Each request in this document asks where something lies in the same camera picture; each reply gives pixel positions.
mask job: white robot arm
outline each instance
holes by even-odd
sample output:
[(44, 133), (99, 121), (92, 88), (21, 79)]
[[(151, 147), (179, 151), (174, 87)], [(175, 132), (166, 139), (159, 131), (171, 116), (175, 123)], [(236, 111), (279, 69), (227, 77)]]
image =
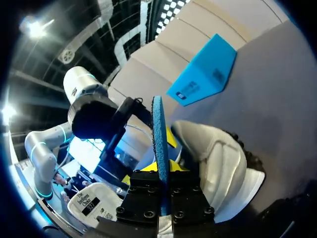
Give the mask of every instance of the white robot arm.
[(25, 138), (24, 146), (35, 168), (35, 189), (41, 197), (52, 195), (51, 181), (56, 166), (52, 149), (67, 142), (71, 134), (71, 126), (66, 122), (44, 131), (32, 131)]
[[(107, 97), (106, 88), (80, 66), (73, 67), (66, 73), (63, 84), (71, 104), (83, 94), (97, 93)], [(56, 166), (52, 149), (65, 143), (71, 135), (71, 125), (65, 122), (44, 131), (32, 131), (25, 138), (25, 149), (35, 168), (35, 189), (41, 197), (52, 196), (51, 181)]]

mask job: blue foam block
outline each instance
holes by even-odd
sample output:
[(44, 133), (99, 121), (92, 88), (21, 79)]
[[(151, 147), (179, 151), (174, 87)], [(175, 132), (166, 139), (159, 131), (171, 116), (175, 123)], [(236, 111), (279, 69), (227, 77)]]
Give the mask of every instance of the blue foam block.
[(215, 34), (167, 91), (182, 106), (221, 92), (237, 53)]
[[(158, 176), (162, 181), (163, 188), (167, 191), (168, 188), (168, 174), (169, 174), (169, 160), (168, 160), (168, 148), (167, 137), (165, 127), (165, 117), (163, 102), (161, 96), (155, 96), (153, 98), (152, 105), (153, 116), (153, 138), (154, 138), (154, 153), (158, 165)], [(163, 200), (161, 206), (161, 215), (168, 215), (167, 201)]]

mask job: blue sponge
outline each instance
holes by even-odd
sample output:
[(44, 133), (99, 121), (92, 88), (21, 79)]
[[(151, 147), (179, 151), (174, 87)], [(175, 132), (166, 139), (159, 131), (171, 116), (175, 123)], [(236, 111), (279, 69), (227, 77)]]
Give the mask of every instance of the blue sponge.
[[(153, 147), (154, 154), (158, 165), (158, 176), (162, 181), (164, 191), (167, 192), (168, 188), (168, 173), (169, 173), (169, 160), (167, 149), (167, 136), (163, 102), (161, 96), (155, 96), (152, 101), (152, 116), (153, 116)], [(161, 207), (161, 215), (168, 214), (167, 203), (163, 201)]]

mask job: screen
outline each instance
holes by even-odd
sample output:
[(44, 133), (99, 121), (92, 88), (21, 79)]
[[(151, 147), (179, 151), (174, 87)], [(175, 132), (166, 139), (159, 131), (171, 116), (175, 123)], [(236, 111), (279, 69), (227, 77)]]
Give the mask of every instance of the screen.
[(90, 173), (93, 173), (100, 162), (100, 154), (105, 144), (100, 139), (81, 140), (74, 137), (69, 143), (68, 152)]

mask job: screw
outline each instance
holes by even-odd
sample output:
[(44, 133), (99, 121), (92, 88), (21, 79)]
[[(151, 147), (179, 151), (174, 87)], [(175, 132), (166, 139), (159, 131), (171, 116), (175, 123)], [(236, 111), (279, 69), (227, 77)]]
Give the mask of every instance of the screw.
[(149, 192), (149, 193), (154, 193), (154, 192), (156, 192), (156, 189), (153, 188), (153, 187), (151, 187), (151, 188), (148, 189), (148, 192)]
[(204, 213), (205, 213), (205, 214), (214, 213), (214, 208), (213, 208), (213, 207), (207, 207), (207, 208), (204, 210)]
[(147, 212), (145, 212), (144, 213), (144, 217), (145, 218), (153, 218), (153, 217), (155, 217), (155, 212), (152, 212), (152, 211), (147, 211)]
[(199, 189), (198, 186), (196, 186), (196, 187), (193, 188), (193, 191), (195, 191), (195, 192), (198, 192), (199, 190), (200, 190), (200, 189)]
[(173, 190), (174, 193), (180, 193), (180, 188), (176, 188)]
[(182, 219), (184, 217), (184, 213), (182, 211), (176, 212), (174, 215), (175, 218)]
[(117, 207), (115, 210), (118, 214), (123, 214), (124, 213), (124, 207)]

